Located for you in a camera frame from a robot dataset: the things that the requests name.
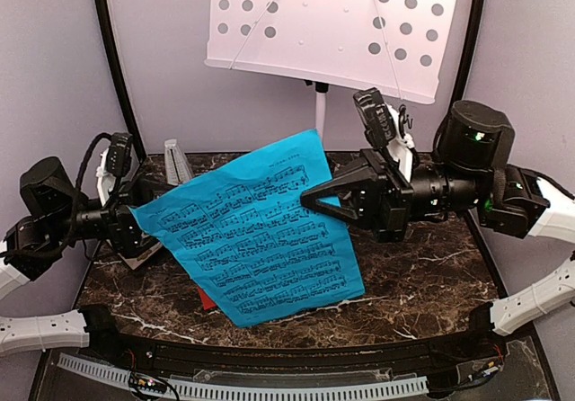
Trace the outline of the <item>blue sheet music page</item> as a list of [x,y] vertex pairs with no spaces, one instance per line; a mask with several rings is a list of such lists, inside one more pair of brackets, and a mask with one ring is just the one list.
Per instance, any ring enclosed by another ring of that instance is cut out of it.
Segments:
[[300,203],[330,178],[322,142],[308,130],[132,213],[234,325],[249,327],[363,295],[347,226]]

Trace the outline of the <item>white music stand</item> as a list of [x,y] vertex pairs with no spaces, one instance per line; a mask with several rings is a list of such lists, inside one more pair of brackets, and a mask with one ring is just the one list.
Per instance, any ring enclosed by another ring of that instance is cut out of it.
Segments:
[[456,0],[210,0],[206,64],[435,102]]

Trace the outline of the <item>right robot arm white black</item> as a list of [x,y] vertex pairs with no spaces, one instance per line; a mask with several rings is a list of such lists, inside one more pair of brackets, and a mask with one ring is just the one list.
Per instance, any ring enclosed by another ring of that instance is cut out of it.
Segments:
[[433,160],[409,148],[391,152],[391,112],[372,94],[356,99],[369,148],[333,178],[301,195],[301,204],[379,242],[403,240],[412,221],[444,220],[475,209],[480,224],[523,238],[572,242],[574,197],[550,177],[509,162],[515,132],[507,116],[471,101],[455,102],[437,132]]

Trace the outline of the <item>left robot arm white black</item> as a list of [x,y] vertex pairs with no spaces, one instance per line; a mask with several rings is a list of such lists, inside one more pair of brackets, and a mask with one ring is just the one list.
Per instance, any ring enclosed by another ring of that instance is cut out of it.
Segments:
[[[124,183],[106,202],[90,200],[75,190],[61,161],[50,156],[21,176],[20,193],[30,214],[12,227],[1,243],[3,297],[37,280],[67,247],[81,241],[102,240],[134,267],[162,247],[132,216],[130,209],[139,196],[131,183]],[[78,347],[94,349],[107,361],[120,361],[127,353],[126,346],[104,305],[1,320],[2,356]]]

